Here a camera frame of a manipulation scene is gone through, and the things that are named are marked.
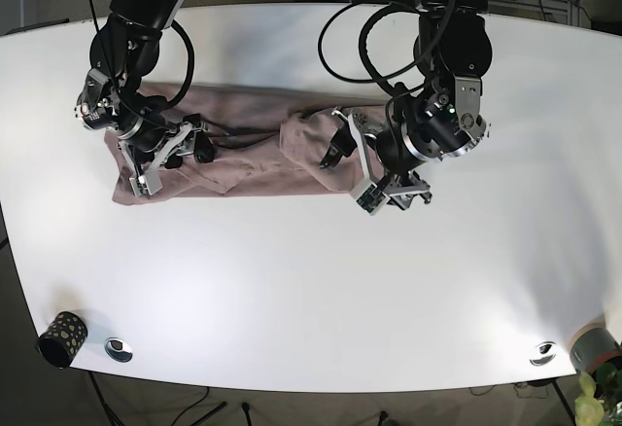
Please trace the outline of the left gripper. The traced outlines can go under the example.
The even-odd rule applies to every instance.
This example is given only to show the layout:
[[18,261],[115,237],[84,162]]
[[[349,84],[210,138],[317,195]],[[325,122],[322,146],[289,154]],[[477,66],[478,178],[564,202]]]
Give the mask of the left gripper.
[[381,131],[367,116],[341,106],[334,107],[332,115],[341,121],[341,126],[330,139],[319,166],[334,168],[343,158],[358,155],[362,179],[350,196],[363,211],[374,216],[386,205],[405,211],[416,197],[425,204],[432,202],[430,185],[414,169],[397,172],[381,160],[378,154]]

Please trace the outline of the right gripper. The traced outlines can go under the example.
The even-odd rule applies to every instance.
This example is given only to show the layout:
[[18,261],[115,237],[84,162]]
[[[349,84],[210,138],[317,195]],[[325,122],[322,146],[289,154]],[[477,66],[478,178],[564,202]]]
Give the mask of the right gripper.
[[201,116],[188,115],[171,131],[139,121],[127,132],[115,133],[115,156],[119,168],[115,195],[144,199],[162,192],[163,171],[180,168],[186,157],[210,163],[215,146]]

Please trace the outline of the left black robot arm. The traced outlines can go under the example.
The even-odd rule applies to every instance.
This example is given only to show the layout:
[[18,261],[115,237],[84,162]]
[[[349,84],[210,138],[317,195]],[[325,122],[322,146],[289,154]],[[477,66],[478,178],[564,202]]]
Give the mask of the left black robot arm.
[[[393,1],[363,25],[358,52],[368,82],[389,95],[385,123],[374,126],[362,113],[333,115],[341,121],[320,162],[322,169],[357,154],[363,178],[351,191],[370,215],[392,204],[401,210],[415,197],[430,203],[430,185],[418,174],[421,165],[458,158],[472,151],[487,133],[480,114],[482,78],[490,69],[493,48],[485,28],[488,0],[419,0],[410,5]],[[409,69],[424,77],[410,89],[397,82],[399,73],[383,76],[371,61],[368,35],[381,19],[414,14],[419,32]]]

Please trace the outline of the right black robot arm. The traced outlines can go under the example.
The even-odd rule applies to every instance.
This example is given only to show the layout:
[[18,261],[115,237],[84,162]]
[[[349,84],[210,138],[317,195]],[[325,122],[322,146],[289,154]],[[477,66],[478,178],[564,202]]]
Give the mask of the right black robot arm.
[[[199,163],[215,157],[207,125],[197,114],[167,121],[190,89],[195,53],[190,37],[175,20],[185,0],[112,0],[104,25],[95,27],[89,49],[90,69],[79,95],[75,116],[85,128],[112,132],[129,168],[129,184],[137,196],[162,188],[159,171],[183,165],[188,156]],[[188,54],[185,79],[173,98],[140,93],[142,80],[156,67],[159,41],[173,29]]]

